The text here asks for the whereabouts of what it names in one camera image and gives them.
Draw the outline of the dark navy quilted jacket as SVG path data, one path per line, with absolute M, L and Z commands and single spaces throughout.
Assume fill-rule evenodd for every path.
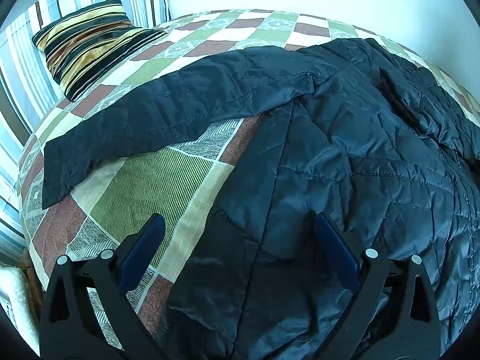
M 166 302 L 171 359 L 316 359 L 352 293 L 314 234 L 319 213 L 361 250 L 421 259 L 433 294 L 410 326 L 439 359 L 479 308 L 479 128 L 430 71 L 371 39 L 201 58 L 138 86 L 45 147 L 42 205 L 98 164 L 261 122 Z

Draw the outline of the checkered patchwork bedspread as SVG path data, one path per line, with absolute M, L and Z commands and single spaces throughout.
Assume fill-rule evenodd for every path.
M 94 258 L 114 249 L 154 213 L 166 235 L 141 283 L 127 297 L 153 332 L 173 281 L 202 234 L 216 194 L 259 125 L 258 118 L 210 127 L 197 141 L 153 154 L 110 161 L 61 203 L 41 205 L 44 147 L 137 86 L 208 55 L 246 47 L 288 50 L 335 38 L 368 38 L 369 31 L 331 19 L 275 10 L 214 10 L 161 25 L 143 44 L 100 77 L 77 101 L 63 100 L 28 140 L 19 162 L 19 200 L 29 255 L 45 289 L 55 260 Z

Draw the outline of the blue white striped pillow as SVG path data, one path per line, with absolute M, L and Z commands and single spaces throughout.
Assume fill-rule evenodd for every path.
M 51 22 L 107 0 L 38 0 L 1 31 L 1 262 L 14 265 L 26 242 L 20 224 L 17 180 L 30 135 L 61 98 L 32 36 Z M 168 0 L 120 0 L 136 26 L 170 19 Z

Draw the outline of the gold black striped cushion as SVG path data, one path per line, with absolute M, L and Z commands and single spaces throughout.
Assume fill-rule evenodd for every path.
M 151 41 L 162 28 L 132 24 L 120 0 L 98 2 L 48 24 L 32 37 L 64 96 L 75 102 L 99 78 Z

